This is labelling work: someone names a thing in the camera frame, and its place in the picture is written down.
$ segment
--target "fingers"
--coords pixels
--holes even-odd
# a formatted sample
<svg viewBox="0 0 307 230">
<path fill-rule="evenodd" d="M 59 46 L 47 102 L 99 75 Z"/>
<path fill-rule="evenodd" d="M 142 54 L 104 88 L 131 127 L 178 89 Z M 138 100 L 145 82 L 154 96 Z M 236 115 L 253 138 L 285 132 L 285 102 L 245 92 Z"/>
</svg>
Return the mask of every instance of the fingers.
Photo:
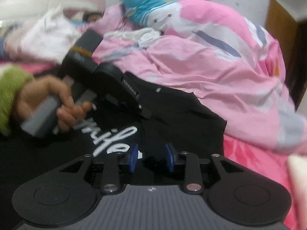
<svg viewBox="0 0 307 230">
<path fill-rule="evenodd" d="M 76 119 L 72 114 L 70 114 L 63 108 L 59 108 L 56 112 L 56 115 L 58 116 L 59 120 L 63 121 L 66 125 L 70 127 L 78 123 L 78 119 Z"/>
<path fill-rule="evenodd" d="M 70 130 L 70 126 L 67 125 L 64 121 L 58 120 L 59 129 L 62 133 L 68 132 Z"/>
<path fill-rule="evenodd" d="M 85 111 L 86 113 L 89 112 L 92 108 L 93 108 L 93 104 L 91 102 L 84 102 L 83 105 L 81 106 L 83 111 Z"/>
<path fill-rule="evenodd" d="M 26 120 L 32 115 L 32 108 L 24 101 L 20 101 L 13 111 L 13 116 L 17 119 Z"/>
<path fill-rule="evenodd" d="M 72 91 L 65 82 L 52 75 L 43 77 L 42 81 L 47 85 L 49 92 L 59 95 L 66 107 L 70 108 L 74 106 Z"/>
<path fill-rule="evenodd" d="M 79 105 L 75 105 L 72 108 L 67 108 L 66 106 L 62 106 L 60 109 L 66 111 L 69 114 L 71 114 L 76 120 L 81 120 L 86 115 L 86 112 Z"/>
</svg>

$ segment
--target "metal screw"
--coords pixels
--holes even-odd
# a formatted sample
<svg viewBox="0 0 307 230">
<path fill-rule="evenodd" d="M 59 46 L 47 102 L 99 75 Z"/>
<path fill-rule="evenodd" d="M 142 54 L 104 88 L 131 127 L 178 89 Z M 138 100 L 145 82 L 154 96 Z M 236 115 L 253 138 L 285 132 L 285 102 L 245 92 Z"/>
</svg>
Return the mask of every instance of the metal screw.
<svg viewBox="0 0 307 230">
<path fill-rule="evenodd" d="M 199 191 L 201 190 L 201 185 L 197 183 L 190 183 L 187 185 L 187 189 L 190 191 Z"/>
<path fill-rule="evenodd" d="M 103 190 L 106 192 L 114 192 L 118 189 L 115 184 L 106 184 L 103 186 Z"/>
</svg>

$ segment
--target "blue pillow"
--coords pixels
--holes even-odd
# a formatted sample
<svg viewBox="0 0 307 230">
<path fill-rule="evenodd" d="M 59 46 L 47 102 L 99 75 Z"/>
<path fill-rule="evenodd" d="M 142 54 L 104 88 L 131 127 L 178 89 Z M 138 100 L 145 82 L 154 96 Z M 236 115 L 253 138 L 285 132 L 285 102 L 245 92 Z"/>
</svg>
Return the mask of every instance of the blue pillow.
<svg viewBox="0 0 307 230">
<path fill-rule="evenodd" d="M 148 12 L 166 4 L 164 0 L 121 0 L 125 6 L 125 17 L 146 27 Z"/>
</svg>

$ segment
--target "green sleeve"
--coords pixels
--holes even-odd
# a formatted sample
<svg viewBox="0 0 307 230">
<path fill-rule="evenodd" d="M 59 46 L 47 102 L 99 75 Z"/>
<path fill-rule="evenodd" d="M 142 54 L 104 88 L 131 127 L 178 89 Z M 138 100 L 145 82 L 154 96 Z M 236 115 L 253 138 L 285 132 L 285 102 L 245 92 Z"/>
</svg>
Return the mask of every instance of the green sleeve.
<svg viewBox="0 0 307 230">
<path fill-rule="evenodd" d="M 9 120 L 15 94 L 33 76 L 20 67 L 6 66 L 0 70 L 0 133 L 9 135 Z"/>
</svg>

